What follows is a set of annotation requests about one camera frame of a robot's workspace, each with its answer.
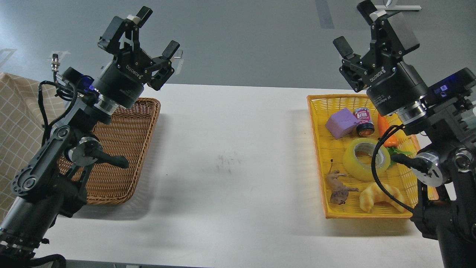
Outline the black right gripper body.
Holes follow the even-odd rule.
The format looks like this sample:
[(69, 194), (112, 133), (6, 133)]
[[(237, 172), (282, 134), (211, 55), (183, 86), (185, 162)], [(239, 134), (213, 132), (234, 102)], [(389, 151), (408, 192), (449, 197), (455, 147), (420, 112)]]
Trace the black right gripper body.
[(372, 104), (381, 115), (394, 114), (420, 101), (427, 93), (427, 85), (417, 70), (401, 59), (384, 56), (383, 62), (370, 62), (371, 87), (366, 91)]

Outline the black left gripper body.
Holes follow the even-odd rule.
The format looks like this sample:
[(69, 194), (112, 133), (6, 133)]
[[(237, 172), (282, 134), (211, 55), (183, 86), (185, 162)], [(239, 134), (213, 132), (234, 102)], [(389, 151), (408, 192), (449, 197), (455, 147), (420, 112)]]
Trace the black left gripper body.
[(151, 60), (113, 60), (93, 82), (99, 93), (124, 108), (131, 108), (150, 78)]

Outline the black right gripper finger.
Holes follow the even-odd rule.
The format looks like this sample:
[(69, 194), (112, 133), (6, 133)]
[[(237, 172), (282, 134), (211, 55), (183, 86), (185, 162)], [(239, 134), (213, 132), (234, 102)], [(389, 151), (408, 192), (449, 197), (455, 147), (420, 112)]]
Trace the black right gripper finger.
[(362, 90), (367, 90), (371, 87), (369, 78), (372, 67), (372, 51), (369, 48), (364, 56), (354, 53), (350, 44), (344, 36), (340, 36), (333, 40), (333, 45), (339, 52), (341, 59), (341, 66), (339, 71), (351, 89), (358, 93)]
[(399, 59), (420, 47), (402, 13), (388, 14), (378, 10), (370, 0), (360, 2), (357, 10), (371, 27), (370, 51), (376, 57), (384, 55)]

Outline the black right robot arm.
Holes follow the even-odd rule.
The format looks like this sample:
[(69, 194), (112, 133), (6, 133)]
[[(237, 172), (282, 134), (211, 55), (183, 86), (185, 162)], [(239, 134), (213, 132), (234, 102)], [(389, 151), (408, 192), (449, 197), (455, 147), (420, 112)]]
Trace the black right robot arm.
[(398, 130), (406, 135), (424, 132), (431, 143), (415, 157), (395, 154), (391, 159), (410, 168), (418, 178), (418, 201), (410, 220), (422, 236), (439, 242), (446, 268), (475, 267), (475, 129), (463, 120), (472, 112), (469, 97), (475, 75), (468, 68), (427, 86), (403, 56), (419, 47), (401, 13), (388, 14), (370, 1), (357, 9), (371, 28), (366, 55), (354, 53), (345, 37), (333, 41), (342, 57), (340, 73), (355, 92), (367, 96), (379, 114), (395, 114), (392, 126), (374, 152)]

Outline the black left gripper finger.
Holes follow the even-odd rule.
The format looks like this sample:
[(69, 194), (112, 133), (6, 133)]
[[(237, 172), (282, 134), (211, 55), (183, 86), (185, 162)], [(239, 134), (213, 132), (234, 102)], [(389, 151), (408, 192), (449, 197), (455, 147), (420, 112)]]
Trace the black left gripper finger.
[(147, 85), (154, 90), (160, 90), (163, 85), (174, 73), (172, 67), (172, 58), (179, 50), (180, 44), (177, 41), (170, 41), (168, 46), (162, 52), (162, 55), (151, 60), (151, 65), (147, 68), (150, 78), (147, 79)]
[(112, 54), (116, 60), (152, 60), (138, 40), (139, 29), (151, 14), (153, 10), (143, 6), (134, 16), (129, 15), (125, 19), (115, 16), (100, 36), (98, 47)]

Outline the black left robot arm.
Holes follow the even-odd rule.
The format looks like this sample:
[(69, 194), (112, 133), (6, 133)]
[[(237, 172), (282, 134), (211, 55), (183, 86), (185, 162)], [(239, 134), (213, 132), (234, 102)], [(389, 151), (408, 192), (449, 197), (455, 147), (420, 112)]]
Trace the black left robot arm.
[(97, 79), (68, 68), (58, 75), (58, 55), (52, 56), (53, 81), (38, 86), (44, 130), (41, 148), (12, 180), (17, 196), (1, 224), (1, 267), (32, 268), (52, 263), (66, 266), (53, 254), (34, 258), (58, 215), (72, 217), (87, 203), (86, 183), (93, 167), (108, 163), (129, 167), (124, 156), (103, 151), (93, 128), (109, 124), (118, 107), (131, 108), (148, 85), (160, 90), (174, 73), (172, 58), (180, 44), (170, 41), (161, 56), (141, 48), (139, 31), (153, 13), (143, 6), (136, 15), (115, 16), (97, 45), (113, 55)]

